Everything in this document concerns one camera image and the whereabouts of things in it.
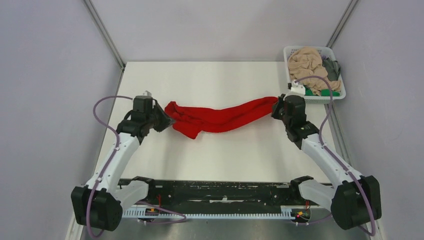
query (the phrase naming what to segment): beige cloth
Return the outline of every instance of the beige cloth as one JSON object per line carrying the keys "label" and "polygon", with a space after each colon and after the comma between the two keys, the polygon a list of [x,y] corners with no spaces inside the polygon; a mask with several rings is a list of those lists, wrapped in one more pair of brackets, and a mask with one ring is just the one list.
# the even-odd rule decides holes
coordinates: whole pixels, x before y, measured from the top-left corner
{"label": "beige cloth", "polygon": [[[340,80],[329,81],[327,70],[323,67],[323,60],[318,51],[313,47],[303,47],[295,51],[288,58],[288,73],[291,80],[301,79],[307,76],[316,75],[324,78],[333,91],[340,92],[342,83]],[[307,86],[314,95],[321,96],[321,90],[328,89],[325,82],[319,78],[308,78],[302,80],[303,85]]]}

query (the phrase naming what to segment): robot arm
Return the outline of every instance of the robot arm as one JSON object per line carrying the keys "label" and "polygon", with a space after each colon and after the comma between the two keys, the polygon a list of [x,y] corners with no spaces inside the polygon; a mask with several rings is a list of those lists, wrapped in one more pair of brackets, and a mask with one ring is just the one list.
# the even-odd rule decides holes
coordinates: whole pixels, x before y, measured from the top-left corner
{"label": "robot arm", "polygon": [[293,85],[292,88],[288,95],[283,94],[278,98],[271,116],[283,121],[288,139],[314,160],[332,185],[324,185],[310,176],[303,176],[290,182],[294,194],[329,210],[336,223],[344,230],[368,223],[370,217],[364,199],[348,174],[351,172],[364,189],[374,218],[379,219],[381,217],[379,182],[373,176],[364,177],[331,149],[348,171],[336,162],[324,148],[327,142],[323,139],[323,144],[321,143],[318,128],[307,121],[305,99],[299,94],[300,85]]}
{"label": "robot arm", "polygon": [[[137,201],[146,198],[150,184],[154,182],[153,179],[136,177],[122,189],[117,188],[118,181],[131,156],[142,144],[150,129],[162,132],[173,123],[174,120],[164,112],[149,92],[134,98],[132,111],[125,116],[116,129],[119,134],[119,146],[109,165],[104,169],[103,176],[99,178],[100,170],[96,171],[85,186],[77,186],[71,193],[73,210],[78,224],[87,225],[86,211],[88,204],[91,204],[91,226],[113,231],[118,227],[123,211]],[[101,170],[105,167],[115,146],[116,143],[110,146],[110,151],[100,166]],[[99,183],[96,189],[93,189],[96,180],[99,180]],[[89,195],[92,190],[95,191],[94,198],[89,203]]]}

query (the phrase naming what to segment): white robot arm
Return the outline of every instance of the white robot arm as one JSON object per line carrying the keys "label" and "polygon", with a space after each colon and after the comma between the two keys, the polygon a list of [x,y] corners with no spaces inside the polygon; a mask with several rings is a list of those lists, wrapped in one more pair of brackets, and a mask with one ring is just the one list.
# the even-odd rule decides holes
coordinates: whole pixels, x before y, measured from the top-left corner
{"label": "white robot arm", "polygon": [[287,137],[305,152],[325,173],[331,185],[324,185],[310,176],[290,182],[290,187],[299,197],[311,200],[329,210],[342,229],[351,229],[370,221],[363,196],[354,181],[362,186],[370,203],[374,219],[381,217],[379,182],[371,175],[364,177],[327,146],[319,135],[318,128],[307,121],[304,88],[293,84],[287,95],[281,95],[273,106],[271,116],[285,125]]}

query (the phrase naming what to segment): red cloth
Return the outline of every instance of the red cloth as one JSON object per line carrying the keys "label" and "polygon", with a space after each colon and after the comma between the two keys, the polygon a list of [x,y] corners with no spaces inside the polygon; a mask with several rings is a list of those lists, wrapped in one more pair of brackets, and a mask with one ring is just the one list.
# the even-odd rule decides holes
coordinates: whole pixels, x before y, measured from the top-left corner
{"label": "red cloth", "polygon": [[260,119],[273,111],[277,100],[277,97],[267,96],[220,110],[178,106],[171,101],[165,107],[165,113],[176,120],[173,129],[195,139],[201,131],[223,133]]}

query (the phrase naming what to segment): dark gray cloth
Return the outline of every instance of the dark gray cloth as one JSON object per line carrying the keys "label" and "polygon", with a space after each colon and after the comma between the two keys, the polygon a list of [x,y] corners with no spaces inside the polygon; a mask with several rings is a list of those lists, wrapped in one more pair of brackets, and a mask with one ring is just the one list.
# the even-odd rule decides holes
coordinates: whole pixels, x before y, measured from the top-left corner
{"label": "dark gray cloth", "polygon": [[322,61],[322,66],[327,70],[328,80],[337,81],[340,76],[340,64],[337,61],[332,61],[329,57]]}

